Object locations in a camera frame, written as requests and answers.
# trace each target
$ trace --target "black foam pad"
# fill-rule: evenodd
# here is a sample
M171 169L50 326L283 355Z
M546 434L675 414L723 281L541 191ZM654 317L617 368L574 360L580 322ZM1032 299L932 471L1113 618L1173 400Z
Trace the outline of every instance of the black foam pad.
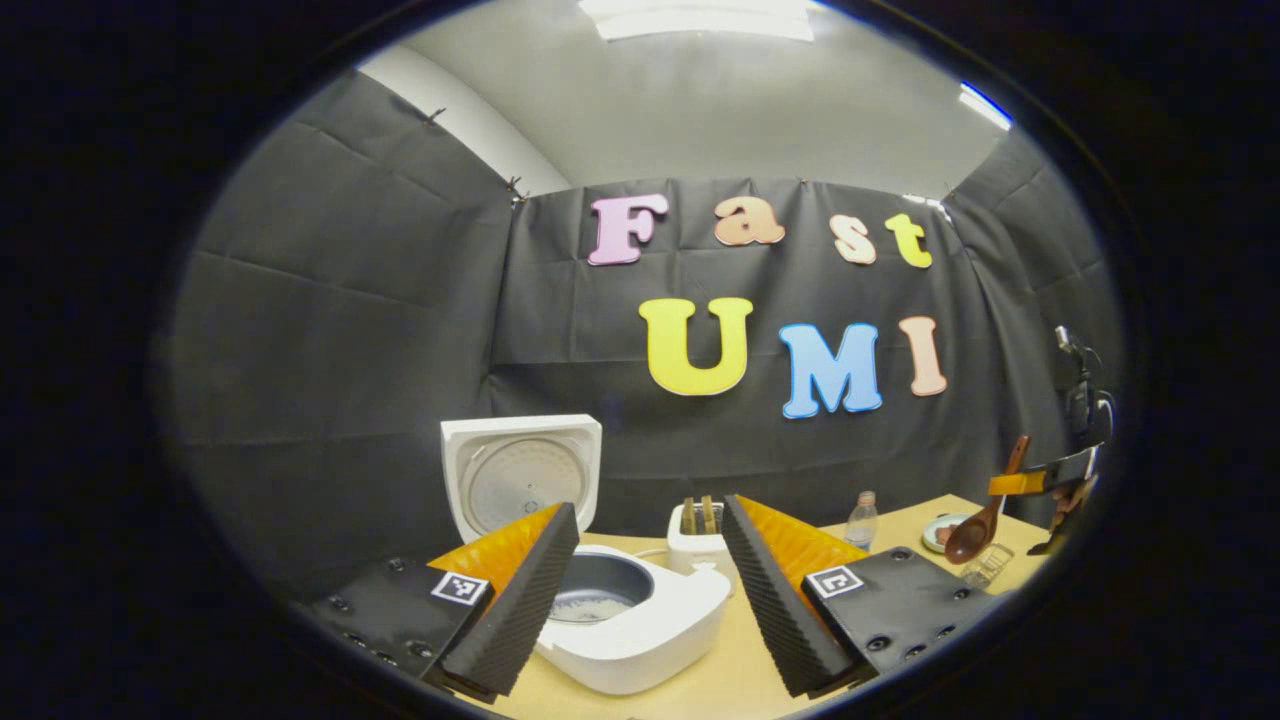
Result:
M805 607L733 495L724 497L723 536L787 692L817 696L852 683L864 662L851 659Z
M511 583L442 661L438 682L492 702L509 694L547 623L561 577L577 547L577 518L566 502L529 550Z

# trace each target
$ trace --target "black backdrop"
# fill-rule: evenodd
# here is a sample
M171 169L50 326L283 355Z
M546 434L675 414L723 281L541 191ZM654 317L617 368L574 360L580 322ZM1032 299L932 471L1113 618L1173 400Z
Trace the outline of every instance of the black backdrop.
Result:
M672 206L640 260L589 265L590 204L652 192ZM713 208L739 195L768 200L786 237L719 243ZM1083 213L1021 137L946 205L799 178L635 181L513 205L447 132L347 73L264 141L200 233L163 354L178 456L244 557L305 597L370 557L458 542L443 419L595 416L591 529L605 533L659 536L687 495L741 492L814 524L844 520L860 489L882 511L945 492L979 501L1019 433L1034 438L1028 462L1066 450L1053 324L1119 365L1119 315ZM874 264L838 258L836 213L867 222ZM899 213L924 228L928 269L884 229ZM691 300L690 360L708 366L707 304L730 296L755 305L742 380L712 397L659 388L640 302ZM911 315L938 324L941 395L910 392L897 323ZM788 323L814 324L832 351L847 324L874 325L883 405L783 418ZM1010 510L1043 524L1051 503Z

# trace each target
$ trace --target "letter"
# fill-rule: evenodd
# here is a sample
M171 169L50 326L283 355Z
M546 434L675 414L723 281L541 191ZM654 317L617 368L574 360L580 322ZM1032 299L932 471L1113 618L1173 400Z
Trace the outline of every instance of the letter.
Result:
M782 406L787 418L809 418L818 414L813 388L818 387L823 405L835 413L840 393L849 387L845 410L861 413L881 406L876 389L876 338L873 325L858 323L845 328L840 354L832 357L818 328L809 324L785 325L778 337L791 350L791 401Z
M640 316L649 324L649 374L676 395L719 395L736 386L746 373L746 316L750 300L717 297L707 309L721 319L721 361L701 369L689 364L689 325L694 304L680 299L640 304Z
M662 195L611 197L591 202L600 220L595 231L595 250L586 256L591 265L625 265L640 259L640 249L628 242L635 233L640 242L653 237L653 214L666 213L671 205ZM635 217L631 210L639 210Z
M867 224L849 215L832 215L831 232L836 233L836 252L849 263L870 265L876 261L876 246L867 240Z
M905 213L899 213L884 220L884 227L893 231L897 240L897 251L909 265L928 268L933 264L933 256L925 250L920 250L919 238L924 237L924 228L916 225Z
M771 245L787 232L773 217L773 206L759 197L731 197L716 206L716 217L721 218L716 223L716 240L724 245L753 241Z
M933 345L933 328L938 327L933 318L905 318L897 324L911 343L911 361L915 363L915 379L911 392L924 397L947 389L947 379L938 370L938 350Z

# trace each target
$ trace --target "blue letter m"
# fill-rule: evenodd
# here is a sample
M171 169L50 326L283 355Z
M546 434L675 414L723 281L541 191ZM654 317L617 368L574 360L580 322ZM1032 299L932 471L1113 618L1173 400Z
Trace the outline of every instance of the blue letter m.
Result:
M858 323L845 328L840 354L827 348L818 328L809 324L786 325L778 337L791 350L791 401L782 406L787 418L809 418L818 414L813 388L818 388L827 413L835 413L840 393L849 387L845 410L860 413L881 406L876 389L876 338L873 325Z

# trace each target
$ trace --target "wooden spoon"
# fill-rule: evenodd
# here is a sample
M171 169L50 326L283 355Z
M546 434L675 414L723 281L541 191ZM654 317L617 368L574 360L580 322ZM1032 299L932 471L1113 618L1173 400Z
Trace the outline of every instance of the wooden spoon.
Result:
M1027 446L1030 445L1029 436L1018 438L1018 445L1009 455L1009 464L1005 465L1005 474L1012 475L1023 465L1023 456L1027 455ZM974 559L982 548L987 547L996 537L996 521L1000 519L1000 503L1005 496L997 495L991 498L986 507L974 512L968 520L951 530L943 555L952 565L968 562Z

